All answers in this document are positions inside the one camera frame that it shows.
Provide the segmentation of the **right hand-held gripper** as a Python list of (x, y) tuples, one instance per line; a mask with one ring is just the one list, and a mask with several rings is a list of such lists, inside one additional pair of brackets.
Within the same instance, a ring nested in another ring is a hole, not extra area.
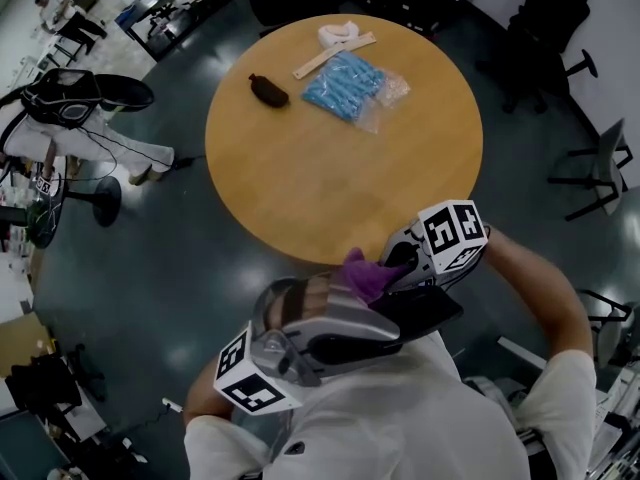
[(475, 268), (487, 243), (473, 201), (448, 200), (423, 209), (385, 245), (383, 265), (404, 269), (387, 291), (427, 285), (449, 288)]

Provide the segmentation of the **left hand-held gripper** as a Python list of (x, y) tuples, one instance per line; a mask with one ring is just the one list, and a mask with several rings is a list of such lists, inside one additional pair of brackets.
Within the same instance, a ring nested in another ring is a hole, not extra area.
[(369, 309), (338, 275), (327, 277), (324, 311), (303, 316), (309, 279), (274, 281), (258, 297), (251, 319), (220, 352), (214, 388), (249, 415), (301, 407), (334, 377), (399, 350), (400, 329)]

